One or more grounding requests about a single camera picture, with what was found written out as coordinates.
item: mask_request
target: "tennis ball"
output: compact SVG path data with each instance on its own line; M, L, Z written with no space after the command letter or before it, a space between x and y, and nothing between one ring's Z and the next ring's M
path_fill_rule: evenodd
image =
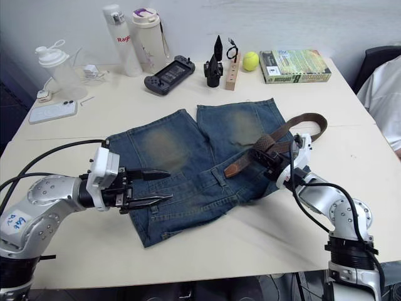
M242 60L242 67L246 71L253 71L256 69L259 63L259 57L256 52L247 52Z

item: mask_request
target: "black game controller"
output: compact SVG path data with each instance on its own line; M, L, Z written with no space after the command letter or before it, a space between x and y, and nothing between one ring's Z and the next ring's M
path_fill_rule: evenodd
M160 95L166 95L195 71L195 64L182 55L151 77L145 77L145 86Z

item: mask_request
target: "sticker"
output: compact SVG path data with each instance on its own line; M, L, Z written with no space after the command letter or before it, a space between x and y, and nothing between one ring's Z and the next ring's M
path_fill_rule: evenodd
M1 224L1 231L7 235L21 232L31 219L32 216L23 213L18 209L14 210L6 216L6 219Z
M278 54L285 57L285 58L289 58L289 53L286 50L279 50Z
M280 70L277 66L267 66L268 73L270 76L272 75L281 75Z

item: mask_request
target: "wooden block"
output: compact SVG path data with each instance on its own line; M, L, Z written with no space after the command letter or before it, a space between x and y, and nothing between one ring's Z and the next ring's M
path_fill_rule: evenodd
M230 68L227 71L226 78L226 90L234 91L236 86L237 74L239 69L239 62L241 61L241 54L237 55L237 62L234 62L234 59L230 61Z

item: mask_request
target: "white water bottle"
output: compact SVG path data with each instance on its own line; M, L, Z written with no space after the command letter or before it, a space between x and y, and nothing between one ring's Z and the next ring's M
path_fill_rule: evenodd
M138 29L150 72L157 73L166 66L169 57L159 15L152 8L140 8L132 13L132 21Z
M67 100L78 100L85 97L88 92L78 74L75 73L70 56L58 49L64 44L65 40L59 40L49 48L37 47L35 52L39 55L39 64L49 72L61 88L61 97Z
M142 68L133 48L130 32L120 6L117 4L107 5L103 7L103 14L105 15L108 30L113 38L125 74L129 77L137 77L142 73Z

